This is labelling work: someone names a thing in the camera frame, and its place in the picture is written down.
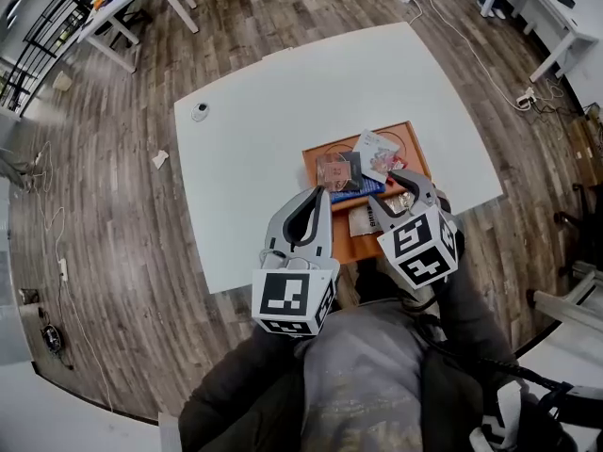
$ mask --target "black jacket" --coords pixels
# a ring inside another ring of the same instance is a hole
[[[438,304],[448,349],[514,362],[504,335],[472,285],[466,258],[443,285]],[[304,390],[293,344],[288,337],[256,328],[251,338],[229,352],[182,410],[183,451],[299,450]],[[483,393],[495,393],[508,377],[459,363],[431,348],[421,372],[424,450],[472,450],[468,438],[481,424]]]

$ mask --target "white cube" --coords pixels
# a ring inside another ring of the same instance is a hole
[[[453,230],[438,207],[431,206],[377,240],[389,263],[417,289],[456,271]]]
[[[336,290],[333,272],[322,269],[256,269],[252,318],[270,333],[316,335]]]

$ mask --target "gray shirt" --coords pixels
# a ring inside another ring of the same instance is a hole
[[[328,315],[305,350],[301,450],[422,450],[424,349],[396,299]]]

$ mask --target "black railing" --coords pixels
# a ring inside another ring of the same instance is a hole
[[[0,74],[0,106],[17,114],[25,111],[64,46],[73,43],[90,10],[82,0],[52,0],[25,35],[26,46],[16,64],[9,73]]]

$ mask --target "orange object on desk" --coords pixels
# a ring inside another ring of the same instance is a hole
[[[406,161],[406,169],[420,172],[430,179],[432,178],[411,123],[403,122],[373,132],[383,135],[383,137],[400,145],[397,154]],[[335,142],[329,142],[328,144],[306,149],[302,152],[308,179],[312,186],[317,185],[317,156],[326,153],[351,151],[356,145],[359,136],[356,135]],[[388,198],[400,194],[402,191],[404,191],[404,188],[400,185],[387,183],[385,185],[385,192],[379,196]],[[349,209],[365,204],[368,204],[368,196],[337,202],[331,206],[333,211],[333,258],[339,261],[341,265],[383,254],[381,246],[377,242],[379,233],[355,237],[350,236]]]

